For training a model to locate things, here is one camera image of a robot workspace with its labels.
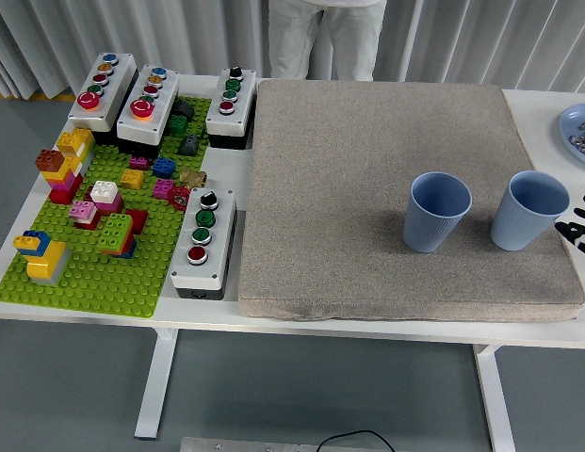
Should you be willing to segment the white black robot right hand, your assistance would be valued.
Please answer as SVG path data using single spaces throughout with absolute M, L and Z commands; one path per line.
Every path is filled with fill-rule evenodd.
M 574 214 L 585 219 L 585 209 L 576 207 Z M 578 222 L 556 222 L 555 229 L 578 250 L 585 254 L 585 225 Z

